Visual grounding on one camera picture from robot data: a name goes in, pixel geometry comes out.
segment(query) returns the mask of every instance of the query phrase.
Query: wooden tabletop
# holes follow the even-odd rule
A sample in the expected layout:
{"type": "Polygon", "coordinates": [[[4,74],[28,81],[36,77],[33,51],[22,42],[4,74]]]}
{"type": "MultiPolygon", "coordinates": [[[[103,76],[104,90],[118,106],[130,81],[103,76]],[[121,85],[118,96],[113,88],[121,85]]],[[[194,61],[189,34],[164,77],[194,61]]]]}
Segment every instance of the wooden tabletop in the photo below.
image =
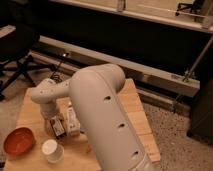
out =
{"type": "MultiPolygon", "coordinates": [[[[101,170],[94,153],[88,151],[88,141],[83,134],[60,140],[59,143],[65,150],[63,159],[56,164],[47,162],[41,152],[41,146],[44,141],[53,137],[44,131],[44,119],[40,114],[39,105],[31,101],[30,92],[31,89],[28,89],[25,95],[17,127],[30,128],[34,133],[36,144],[28,154],[18,158],[9,158],[4,171],[101,170]]],[[[126,80],[126,84],[118,96],[151,160],[159,161],[160,153],[132,79],[126,80]]],[[[68,101],[68,98],[58,100],[61,113],[64,115],[68,101]]]]}

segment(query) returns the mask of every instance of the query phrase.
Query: terracotta bowl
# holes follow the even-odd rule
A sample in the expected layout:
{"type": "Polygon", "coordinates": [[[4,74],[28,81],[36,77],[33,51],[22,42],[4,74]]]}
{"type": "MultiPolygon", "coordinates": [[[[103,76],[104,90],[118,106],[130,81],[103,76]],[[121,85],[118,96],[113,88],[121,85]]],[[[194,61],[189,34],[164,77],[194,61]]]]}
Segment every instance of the terracotta bowl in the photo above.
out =
{"type": "Polygon", "coordinates": [[[4,141],[4,150],[10,156],[19,156],[30,151],[35,143],[33,132],[21,127],[12,131],[4,141]]]}

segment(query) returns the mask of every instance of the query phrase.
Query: floor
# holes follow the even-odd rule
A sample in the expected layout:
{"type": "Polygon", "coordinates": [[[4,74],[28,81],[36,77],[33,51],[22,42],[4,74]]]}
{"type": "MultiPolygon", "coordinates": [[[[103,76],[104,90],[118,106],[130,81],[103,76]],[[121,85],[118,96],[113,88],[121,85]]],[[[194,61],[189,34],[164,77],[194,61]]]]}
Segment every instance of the floor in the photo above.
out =
{"type": "MultiPolygon", "coordinates": [[[[65,80],[68,76],[60,74],[65,80]]],[[[50,72],[32,73],[36,83],[49,77],[50,72]]],[[[28,83],[20,78],[6,91],[7,99],[0,102],[0,149],[5,136],[15,128],[28,83]]],[[[186,136],[189,118],[143,103],[147,118],[161,152],[155,163],[159,171],[212,171],[213,146],[210,141],[186,136]]]]}

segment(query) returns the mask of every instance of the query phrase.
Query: small robot arm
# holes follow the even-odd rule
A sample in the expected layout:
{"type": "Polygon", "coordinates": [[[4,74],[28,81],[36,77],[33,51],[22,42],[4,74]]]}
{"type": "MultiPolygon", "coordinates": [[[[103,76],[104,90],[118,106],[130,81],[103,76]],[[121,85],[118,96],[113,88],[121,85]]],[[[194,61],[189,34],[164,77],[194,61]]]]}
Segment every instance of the small robot arm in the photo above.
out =
{"type": "Polygon", "coordinates": [[[56,84],[43,80],[32,92],[44,118],[59,112],[56,99],[70,97],[104,171],[154,171],[116,93],[125,83],[122,69],[114,64],[91,66],[56,84]]]}

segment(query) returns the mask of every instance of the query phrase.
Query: white cup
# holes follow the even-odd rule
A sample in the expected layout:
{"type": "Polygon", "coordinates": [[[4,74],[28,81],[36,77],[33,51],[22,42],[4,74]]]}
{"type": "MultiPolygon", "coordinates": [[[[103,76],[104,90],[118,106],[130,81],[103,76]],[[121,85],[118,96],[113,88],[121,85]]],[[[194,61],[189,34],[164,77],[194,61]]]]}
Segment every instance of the white cup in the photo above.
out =
{"type": "Polygon", "coordinates": [[[50,163],[56,163],[62,159],[64,148],[58,144],[54,139],[45,141],[42,145],[42,152],[50,163]]]}

